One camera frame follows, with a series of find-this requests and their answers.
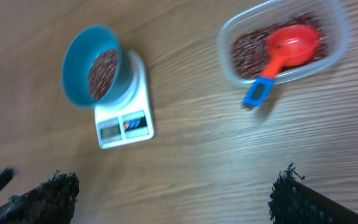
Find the clear plastic container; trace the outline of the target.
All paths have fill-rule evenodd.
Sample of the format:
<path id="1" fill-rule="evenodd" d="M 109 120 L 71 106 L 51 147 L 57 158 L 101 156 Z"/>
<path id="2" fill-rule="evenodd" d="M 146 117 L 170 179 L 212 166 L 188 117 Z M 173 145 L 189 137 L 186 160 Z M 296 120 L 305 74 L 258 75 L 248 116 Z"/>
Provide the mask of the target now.
<path id="1" fill-rule="evenodd" d="M 231 62 L 234 41 L 243 33 L 270 24 L 283 22 L 304 12 L 313 13 L 323 27 L 328 56 L 309 65 L 277 75 L 275 83 L 282 84 L 315 75 L 334 65 L 344 56 L 351 38 L 351 23 L 345 5 L 340 0 L 269 0 L 248 8 L 230 18 L 219 32 L 219 60 L 226 78 L 236 86 L 248 88 L 254 80 L 240 78 Z"/>

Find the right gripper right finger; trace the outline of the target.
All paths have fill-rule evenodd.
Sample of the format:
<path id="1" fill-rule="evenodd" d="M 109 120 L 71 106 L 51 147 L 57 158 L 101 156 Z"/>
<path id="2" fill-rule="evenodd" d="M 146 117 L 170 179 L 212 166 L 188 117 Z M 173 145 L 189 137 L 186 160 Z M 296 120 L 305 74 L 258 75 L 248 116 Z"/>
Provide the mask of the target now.
<path id="1" fill-rule="evenodd" d="M 358 213 L 303 185 L 297 177 L 305 179 L 290 163 L 273 183 L 268 202 L 273 224 L 358 224 Z"/>

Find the red beans in bowl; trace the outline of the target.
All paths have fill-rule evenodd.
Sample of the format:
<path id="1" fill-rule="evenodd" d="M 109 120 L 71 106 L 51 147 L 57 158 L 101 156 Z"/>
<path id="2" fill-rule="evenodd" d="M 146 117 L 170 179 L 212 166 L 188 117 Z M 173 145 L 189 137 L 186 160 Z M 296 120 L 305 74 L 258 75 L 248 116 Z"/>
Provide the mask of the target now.
<path id="1" fill-rule="evenodd" d="M 110 89 L 117 70 L 117 50 L 107 50 L 94 59 L 88 73 L 88 88 L 91 96 L 100 100 Z"/>

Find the red measuring scoop blue handle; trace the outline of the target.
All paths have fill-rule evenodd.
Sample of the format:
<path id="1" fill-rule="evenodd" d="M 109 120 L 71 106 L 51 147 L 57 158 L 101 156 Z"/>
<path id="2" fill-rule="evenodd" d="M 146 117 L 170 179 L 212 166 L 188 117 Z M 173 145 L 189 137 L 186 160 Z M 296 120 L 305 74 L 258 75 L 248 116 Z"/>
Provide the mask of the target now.
<path id="1" fill-rule="evenodd" d="M 242 106 L 248 110 L 260 106 L 268 97 L 281 70 L 306 63 L 314 57 L 319 45 L 320 33 L 310 26 L 288 26 L 268 36 L 266 50 L 269 62 L 249 88 Z"/>

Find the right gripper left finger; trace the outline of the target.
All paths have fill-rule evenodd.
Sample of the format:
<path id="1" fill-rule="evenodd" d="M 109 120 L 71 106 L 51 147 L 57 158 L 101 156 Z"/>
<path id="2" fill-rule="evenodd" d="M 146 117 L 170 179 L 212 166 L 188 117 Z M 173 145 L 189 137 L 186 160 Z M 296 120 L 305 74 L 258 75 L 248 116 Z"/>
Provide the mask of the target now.
<path id="1" fill-rule="evenodd" d="M 70 224 L 80 181 L 75 173 L 56 172 L 24 195 L 0 207 L 0 224 Z"/>

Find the blue plastic bowl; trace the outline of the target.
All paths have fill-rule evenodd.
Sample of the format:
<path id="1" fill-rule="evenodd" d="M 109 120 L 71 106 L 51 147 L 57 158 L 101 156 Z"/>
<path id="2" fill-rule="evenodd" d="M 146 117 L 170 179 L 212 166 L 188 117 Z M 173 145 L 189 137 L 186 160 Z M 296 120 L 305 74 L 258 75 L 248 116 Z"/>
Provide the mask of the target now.
<path id="1" fill-rule="evenodd" d="M 106 94 L 96 100 L 89 90 L 88 74 L 93 61 L 107 50 L 117 50 L 116 74 Z M 63 92 L 79 108 L 116 101 L 130 87 L 134 79 L 131 61 L 119 37 L 108 26 L 97 24 L 82 30 L 71 42 L 62 62 L 61 83 Z"/>

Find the red adzuki beans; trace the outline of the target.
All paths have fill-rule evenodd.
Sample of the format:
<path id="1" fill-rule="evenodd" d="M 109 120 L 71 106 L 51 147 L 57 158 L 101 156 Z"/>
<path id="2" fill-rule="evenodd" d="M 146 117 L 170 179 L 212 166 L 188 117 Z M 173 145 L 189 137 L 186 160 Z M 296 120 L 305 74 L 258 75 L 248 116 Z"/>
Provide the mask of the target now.
<path id="1" fill-rule="evenodd" d="M 294 15 L 291 19 L 271 24 L 238 36 L 232 44 L 231 61 L 237 76 L 245 79 L 255 79 L 269 62 L 265 42 L 273 32 L 288 26 L 303 25 L 316 29 L 320 34 L 320 44 L 315 55 L 304 65 L 317 62 L 328 56 L 327 35 L 319 18 L 312 12 Z"/>

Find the white digital kitchen scale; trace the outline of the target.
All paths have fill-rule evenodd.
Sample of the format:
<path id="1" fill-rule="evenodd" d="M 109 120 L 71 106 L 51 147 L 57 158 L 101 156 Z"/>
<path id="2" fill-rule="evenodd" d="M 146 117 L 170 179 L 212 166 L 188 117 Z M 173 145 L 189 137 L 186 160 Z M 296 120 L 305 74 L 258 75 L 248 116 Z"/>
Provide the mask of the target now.
<path id="1" fill-rule="evenodd" d="M 101 149 L 146 141 L 155 136 L 147 69 L 141 56 L 128 53 L 133 79 L 116 101 L 94 108 L 96 134 Z"/>

